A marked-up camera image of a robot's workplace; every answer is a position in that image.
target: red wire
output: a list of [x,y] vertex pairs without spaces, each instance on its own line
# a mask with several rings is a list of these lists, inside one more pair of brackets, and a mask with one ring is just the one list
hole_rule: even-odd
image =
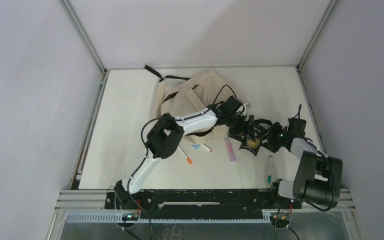
[[141,205],[141,200],[138,199],[137,201],[137,204],[138,204],[138,207],[137,207],[137,214],[139,214],[139,211],[141,210],[141,208],[139,207]]
[[288,216],[291,213],[292,213],[292,205],[289,204],[289,211],[284,215],[284,217]]

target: pen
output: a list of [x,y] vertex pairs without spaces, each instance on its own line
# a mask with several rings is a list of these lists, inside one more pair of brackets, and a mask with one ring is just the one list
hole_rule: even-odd
[[188,155],[186,155],[186,152],[183,151],[183,148],[179,145],[179,149],[180,149],[180,152],[183,153],[184,157],[186,158],[186,161],[189,163],[189,164],[192,164],[192,161],[191,159],[188,157]]
[[267,182],[270,184],[272,182],[272,163],[273,157],[268,157],[268,168],[267,168]]
[[208,152],[212,152],[213,150],[211,149],[211,148],[209,148],[207,145],[205,145],[205,144],[201,144],[202,146],[203,146],[203,148],[205,149],[205,150],[207,150]]

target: white wall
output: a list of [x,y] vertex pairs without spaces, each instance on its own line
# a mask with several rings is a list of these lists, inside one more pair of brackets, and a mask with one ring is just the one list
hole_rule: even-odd
[[303,78],[367,238],[384,239],[384,1],[339,1]]
[[330,0],[71,0],[107,68],[297,65]]
[[100,79],[57,0],[0,0],[0,240],[44,239]]

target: cable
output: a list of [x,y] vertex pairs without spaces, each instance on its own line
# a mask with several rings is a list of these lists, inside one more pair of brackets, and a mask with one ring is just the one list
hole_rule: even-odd
[[125,227],[123,227],[123,230],[126,232],[126,233],[128,233],[128,234],[130,234],[132,237],[134,237],[135,239],[137,239],[137,240],[141,240],[138,236],[136,236],[136,234],[134,234],[132,231],[130,231],[128,228],[125,228]]
[[236,96],[236,93],[235,93],[235,91],[233,91],[233,89],[231,88],[231,86],[229,86],[229,85],[227,85],[227,84],[224,84],[224,85],[220,88],[220,91],[218,91],[218,93],[217,93],[217,95],[215,96],[214,101],[212,101],[212,104],[211,104],[211,105],[214,105],[214,104],[216,103],[217,98],[219,97],[220,93],[222,92],[222,90],[223,90],[225,87],[228,87],[228,88],[232,91],[233,95],[234,95],[235,97],[238,97],[238,96]]
[[299,104],[299,107],[298,107],[298,112],[295,114],[295,116],[291,117],[292,119],[296,118],[298,116],[298,120],[300,119],[300,116],[301,116],[301,108],[303,107],[302,104]]
[[240,115],[242,115],[244,112],[245,112],[245,105],[242,104],[242,110],[241,110],[239,113],[235,114],[235,116],[240,116]]
[[298,236],[298,234],[292,228],[290,228],[289,226],[287,228],[289,230],[291,230],[291,232],[293,232],[293,234],[295,234],[296,239],[300,240],[300,237]]
[[[285,202],[283,202],[283,203],[279,206],[279,209],[277,210],[276,217],[275,217],[275,220],[274,220],[274,238],[275,238],[276,240],[278,240],[278,233],[277,233],[277,229],[278,229],[278,228],[277,228],[277,225],[278,225],[279,213],[280,213],[280,211],[281,211],[281,209],[282,209],[282,206],[285,205],[285,204],[287,204],[289,201],[290,201],[290,199],[288,199],[288,200],[286,200]],[[289,204],[289,210],[288,210],[288,212],[287,212],[283,217],[286,217],[287,215],[289,215],[289,214],[291,214],[291,213],[292,213],[292,205]],[[292,228],[290,228],[289,225],[287,226],[287,228],[290,229],[290,230],[293,232],[293,234],[295,234],[295,236],[296,236],[296,238],[297,238],[298,240],[300,240],[300,237],[298,236],[298,234],[297,234]]]
[[334,177],[334,172],[332,171],[332,165],[329,163],[328,159],[324,155],[322,155],[322,157],[323,157],[323,160],[326,162],[327,166],[329,167],[329,173],[330,173],[330,177],[332,180],[332,200],[330,201],[329,206],[327,208],[324,208],[324,209],[314,205],[311,202],[308,202],[308,204],[310,204],[311,206],[313,206],[313,208],[315,208],[321,212],[327,212],[327,211],[331,210],[332,206],[334,205],[334,200],[335,200],[335,195],[336,195],[335,177]]
[[152,222],[151,222],[151,218],[150,216],[148,215],[147,211],[145,211],[145,209],[132,197],[132,195],[130,194],[130,181],[132,180],[132,177],[130,177],[127,181],[127,194],[130,196],[130,198],[133,200],[133,202],[145,213],[146,217],[148,218],[148,221],[149,221],[149,228],[150,228],[150,237],[149,239],[152,240],[152,236],[153,236],[153,229],[152,229]]
[[280,206],[279,206],[279,209],[277,210],[277,213],[276,213],[276,219],[274,220],[274,238],[275,238],[276,240],[278,240],[278,233],[277,233],[277,229],[278,229],[278,227],[277,227],[277,225],[278,225],[278,217],[279,217],[279,213],[280,213],[280,211],[281,211],[282,206],[285,205],[285,204],[287,204],[289,201],[290,201],[290,199],[288,199],[288,200],[284,201],[283,203],[281,203]]

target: pink highlighter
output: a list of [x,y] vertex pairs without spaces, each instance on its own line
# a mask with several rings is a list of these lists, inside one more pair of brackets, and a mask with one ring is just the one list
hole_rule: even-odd
[[235,156],[235,153],[233,152],[231,140],[228,137],[226,137],[224,139],[224,143],[226,144],[226,149],[227,149],[227,153],[229,154],[230,162],[236,163],[236,156]]

